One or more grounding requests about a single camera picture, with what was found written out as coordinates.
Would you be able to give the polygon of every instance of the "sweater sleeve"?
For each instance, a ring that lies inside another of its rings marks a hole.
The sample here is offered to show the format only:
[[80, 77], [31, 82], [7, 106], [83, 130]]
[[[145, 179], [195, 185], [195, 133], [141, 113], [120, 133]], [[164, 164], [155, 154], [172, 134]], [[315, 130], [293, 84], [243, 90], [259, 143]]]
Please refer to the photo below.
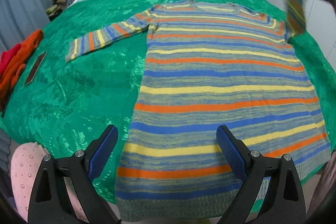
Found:
[[155, 19], [153, 12], [158, 7], [159, 5], [154, 5], [142, 13], [135, 14], [126, 21], [113, 23], [71, 41], [68, 54], [65, 57], [66, 62], [74, 60], [88, 52], [103, 48], [123, 38], [147, 31], [149, 25], [153, 19]]
[[306, 0], [285, 0], [287, 6], [287, 39], [302, 34], [306, 30], [304, 5]]

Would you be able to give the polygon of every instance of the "silver bolt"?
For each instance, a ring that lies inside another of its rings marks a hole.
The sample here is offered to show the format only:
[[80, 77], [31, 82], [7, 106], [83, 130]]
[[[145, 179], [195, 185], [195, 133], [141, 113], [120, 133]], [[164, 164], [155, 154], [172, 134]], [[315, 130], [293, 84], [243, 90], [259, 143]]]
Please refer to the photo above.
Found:
[[285, 160], [291, 160], [292, 159], [292, 157], [290, 155], [288, 155], [288, 154], [284, 154], [283, 158]]
[[76, 151], [76, 153], [75, 153], [75, 156], [76, 157], [81, 157], [81, 156], [83, 156], [84, 155], [84, 151], [83, 150], [78, 150], [78, 151]]
[[259, 157], [259, 156], [260, 156], [260, 153], [259, 153], [259, 151], [257, 151], [257, 150], [252, 150], [252, 151], [251, 151], [251, 155], [254, 156], [254, 157]]
[[43, 157], [43, 160], [44, 161], [48, 161], [48, 160], [50, 160], [51, 159], [51, 155], [45, 155], [44, 157]]

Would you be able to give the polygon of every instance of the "striped sweater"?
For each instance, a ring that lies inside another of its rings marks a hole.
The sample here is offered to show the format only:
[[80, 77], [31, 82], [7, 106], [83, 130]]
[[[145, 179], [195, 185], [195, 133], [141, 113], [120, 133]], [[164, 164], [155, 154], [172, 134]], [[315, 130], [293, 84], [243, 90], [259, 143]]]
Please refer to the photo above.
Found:
[[235, 4], [183, 0], [71, 43], [68, 61], [148, 30], [115, 182], [123, 220], [222, 215], [241, 185], [216, 143], [222, 124], [265, 156], [289, 153], [301, 179], [330, 158], [315, 89], [287, 44], [305, 29], [302, 4], [288, 0], [285, 23]]

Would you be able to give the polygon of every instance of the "orange garment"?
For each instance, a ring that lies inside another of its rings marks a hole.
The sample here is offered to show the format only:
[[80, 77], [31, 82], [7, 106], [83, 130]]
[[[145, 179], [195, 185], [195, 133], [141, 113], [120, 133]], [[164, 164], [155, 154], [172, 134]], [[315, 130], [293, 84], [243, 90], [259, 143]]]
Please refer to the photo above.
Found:
[[43, 39], [42, 30], [36, 30], [21, 43], [21, 48], [0, 77], [0, 110], [3, 111], [8, 97], [26, 67], [26, 62]]

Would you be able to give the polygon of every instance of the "bed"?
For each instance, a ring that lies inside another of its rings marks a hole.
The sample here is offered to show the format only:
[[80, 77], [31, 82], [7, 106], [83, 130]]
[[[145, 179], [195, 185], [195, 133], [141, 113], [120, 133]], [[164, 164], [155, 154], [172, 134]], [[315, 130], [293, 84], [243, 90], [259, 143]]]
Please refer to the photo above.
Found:
[[[0, 127], [18, 143], [38, 142], [54, 157], [72, 155], [85, 149], [108, 124], [119, 130], [118, 143], [94, 186], [103, 198], [114, 203], [114, 181], [119, 158], [128, 137], [133, 107], [144, 70], [146, 34], [115, 43], [104, 50], [66, 63], [69, 42], [87, 32], [125, 20], [155, 3], [179, 0], [76, 0], [47, 25], [44, 39], [29, 59], [31, 68], [43, 52], [47, 55], [34, 81], [24, 86], [29, 69], [20, 77]], [[197, 0], [233, 2], [251, 10], [284, 19], [285, 13], [265, 0]], [[336, 74], [309, 33], [291, 39], [296, 56], [304, 64], [315, 86], [332, 150], [336, 145]], [[314, 175], [324, 162], [317, 163], [301, 178]], [[262, 202], [255, 203], [257, 210]]]

